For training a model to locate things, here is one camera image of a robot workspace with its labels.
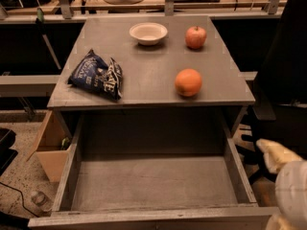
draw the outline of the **black office chair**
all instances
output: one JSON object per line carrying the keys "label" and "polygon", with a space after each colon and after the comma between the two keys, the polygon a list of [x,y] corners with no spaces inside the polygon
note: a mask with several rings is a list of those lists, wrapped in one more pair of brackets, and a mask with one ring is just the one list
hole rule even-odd
{"label": "black office chair", "polygon": [[297,106],[307,104],[307,0],[288,0],[251,90],[256,103],[244,120],[252,136],[243,138],[253,142],[255,152],[237,146],[246,163],[259,166],[250,184],[262,176],[276,178],[255,144],[260,138],[279,142],[307,158],[307,108]]}

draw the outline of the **apple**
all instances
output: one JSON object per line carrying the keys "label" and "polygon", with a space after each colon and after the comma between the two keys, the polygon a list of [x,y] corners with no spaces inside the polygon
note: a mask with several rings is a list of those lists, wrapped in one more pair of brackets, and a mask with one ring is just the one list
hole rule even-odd
{"label": "apple", "polygon": [[190,27],[185,33],[185,44],[194,50],[202,47],[207,38],[207,32],[199,26]]}

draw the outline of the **snack bag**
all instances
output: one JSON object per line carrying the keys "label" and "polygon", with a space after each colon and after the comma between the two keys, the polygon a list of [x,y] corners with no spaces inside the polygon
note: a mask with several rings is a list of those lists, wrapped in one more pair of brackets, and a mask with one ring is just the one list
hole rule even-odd
{"label": "snack bag", "polygon": [[102,58],[90,50],[71,74],[68,84],[97,93],[107,93],[114,100],[119,100],[122,97],[122,80],[122,68],[113,58],[107,66]]}

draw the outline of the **white bowl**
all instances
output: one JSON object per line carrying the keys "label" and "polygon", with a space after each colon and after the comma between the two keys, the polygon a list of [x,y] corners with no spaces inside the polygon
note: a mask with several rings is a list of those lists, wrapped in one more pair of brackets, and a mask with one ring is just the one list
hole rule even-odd
{"label": "white bowl", "polygon": [[136,38],[139,44],[150,46],[165,37],[167,29],[157,23],[140,23],[130,28],[130,35]]}

